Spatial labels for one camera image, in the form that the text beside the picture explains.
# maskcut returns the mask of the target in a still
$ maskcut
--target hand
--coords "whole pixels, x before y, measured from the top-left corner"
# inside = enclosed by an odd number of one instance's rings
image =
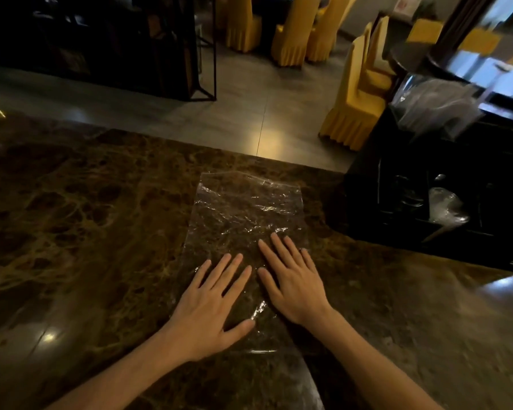
[[[272,233],[271,239],[281,259],[262,240],[258,241],[258,246],[276,273],[280,287],[265,268],[258,269],[260,279],[274,306],[289,321],[312,331],[324,315],[333,310],[314,261],[306,249],[298,251],[289,237],[284,239],[288,249],[277,234]]]
[[[238,254],[226,268],[231,258],[230,254],[225,254],[203,284],[211,260],[200,266],[173,316],[162,329],[168,339],[174,339],[171,349],[180,355],[183,362],[197,361],[223,351],[245,337],[255,326],[254,321],[246,319],[229,331],[223,329],[226,317],[251,276],[251,266],[247,266],[223,296],[243,255]]]

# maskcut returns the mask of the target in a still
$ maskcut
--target marble table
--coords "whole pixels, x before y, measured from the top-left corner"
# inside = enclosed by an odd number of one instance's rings
[[[445,408],[513,409],[513,276],[334,232],[322,207],[341,174],[4,111],[1,409],[41,408],[164,324],[199,175],[226,170],[301,186],[331,304]],[[186,364],[130,408],[367,408],[286,328],[293,348]]]

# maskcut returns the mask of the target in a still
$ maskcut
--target round table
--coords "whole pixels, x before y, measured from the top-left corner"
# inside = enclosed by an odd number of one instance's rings
[[[480,92],[494,83],[494,94],[489,102],[513,111],[513,66],[464,50],[454,50],[434,60],[429,54],[432,47],[427,43],[398,43],[390,49],[388,62],[401,81],[407,74],[414,73],[473,83]]]
[[[276,26],[285,24],[293,0],[252,0],[253,14],[262,17],[262,33],[260,35],[260,50],[270,54]],[[329,0],[321,0],[319,8],[329,4]]]

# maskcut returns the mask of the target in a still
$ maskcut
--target dark curtain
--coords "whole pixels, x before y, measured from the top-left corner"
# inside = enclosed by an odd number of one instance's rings
[[[495,0],[460,0],[443,26],[439,40],[430,52],[432,60],[439,62],[444,55],[464,40]]]

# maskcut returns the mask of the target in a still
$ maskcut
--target finger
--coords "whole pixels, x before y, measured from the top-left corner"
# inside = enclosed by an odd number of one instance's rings
[[[194,289],[199,288],[207,269],[209,269],[209,266],[211,266],[211,260],[207,259],[205,262],[203,262],[203,264],[196,271],[196,274],[195,274],[194,278],[192,279],[192,283],[189,286],[190,288],[194,288]]]
[[[228,289],[228,292],[224,295],[224,308],[227,309],[228,312],[230,312],[233,303],[236,302],[236,299],[239,297],[241,292],[243,292],[243,288],[245,288],[247,281],[251,277],[252,270],[253,268],[251,268],[251,266],[247,266],[243,272],[241,272],[239,278],[237,278],[233,283],[232,287]]]
[[[280,258],[277,257],[277,254],[261,239],[258,241],[258,247],[266,260],[272,267],[272,269],[277,273],[277,276],[280,277],[281,274],[287,269]]]
[[[311,270],[312,272],[318,273],[317,268],[315,267],[315,263],[312,260],[312,257],[310,256],[308,250],[302,249],[300,252],[302,254],[302,258],[304,259],[304,262],[306,262],[308,269]]]
[[[226,289],[230,281],[232,280],[233,275],[236,273],[237,268],[239,267],[239,264],[243,260],[243,255],[241,253],[238,253],[236,257],[233,258],[232,263],[230,263],[230,266],[226,268],[226,270],[223,272],[222,275],[220,275],[219,280],[215,285],[213,286],[213,289],[217,289],[222,292]]]
[[[277,233],[272,233],[271,236],[272,243],[276,247],[277,253],[280,255],[281,260],[285,263],[285,266],[289,268],[296,268],[296,262],[293,259],[293,256],[290,255],[289,250],[283,245],[280,237]]]
[[[224,268],[226,268],[226,265],[228,262],[232,259],[232,255],[229,253],[226,253],[222,259],[218,262],[218,264],[215,266],[215,269],[211,271],[209,276],[207,276],[207,279],[205,280],[205,283],[201,285],[202,289],[209,290],[213,287],[213,285],[217,282],[220,275],[222,275],[222,271]]]
[[[231,330],[223,332],[220,341],[221,350],[231,347],[234,343],[245,337],[254,327],[255,321],[246,319]]]
[[[283,295],[280,289],[277,287],[276,281],[272,277],[272,274],[262,267],[258,269],[258,275],[260,276],[260,280],[262,280],[262,283],[266,287],[266,291],[270,296],[270,300],[277,308],[276,303],[280,302],[280,300],[283,298]]]
[[[285,241],[285,244],[287,245],[287,248],[289,249],[291,256],[293,256],[294,261],[296,264],[300,267],[306,266],[306,263],[304,263],[304,259],[302,258],[302,255],[296,248],[294,242],[291,240],[289,236],[285,236],[283,238],[283,241]]]

